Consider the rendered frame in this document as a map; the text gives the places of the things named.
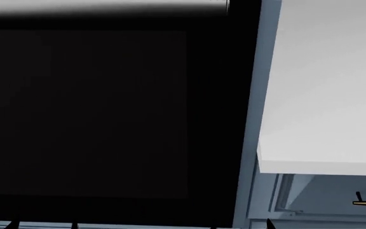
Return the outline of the white kitchen countertop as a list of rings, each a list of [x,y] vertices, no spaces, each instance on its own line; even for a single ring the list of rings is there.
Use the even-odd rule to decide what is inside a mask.
[[[366,176],[366,0],[264,0],[262,173]]]

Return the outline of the grey-blue kitchen cabinet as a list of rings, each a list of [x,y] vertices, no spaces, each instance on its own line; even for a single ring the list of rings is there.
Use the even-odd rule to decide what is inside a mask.
[[[366,206],[352,204],[358,191],[366,200],[366,176],[260,171],[257,148],[269,65],[259,56],[259,44],[265,39],[260,16],[233,225],[257,228],[270,219],[278,229],[366,228]]]

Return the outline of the black glass oven door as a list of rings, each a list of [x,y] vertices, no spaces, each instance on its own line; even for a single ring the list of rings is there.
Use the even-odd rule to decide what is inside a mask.
[[[232,226],[261,5],[0,15],[0,221]]]

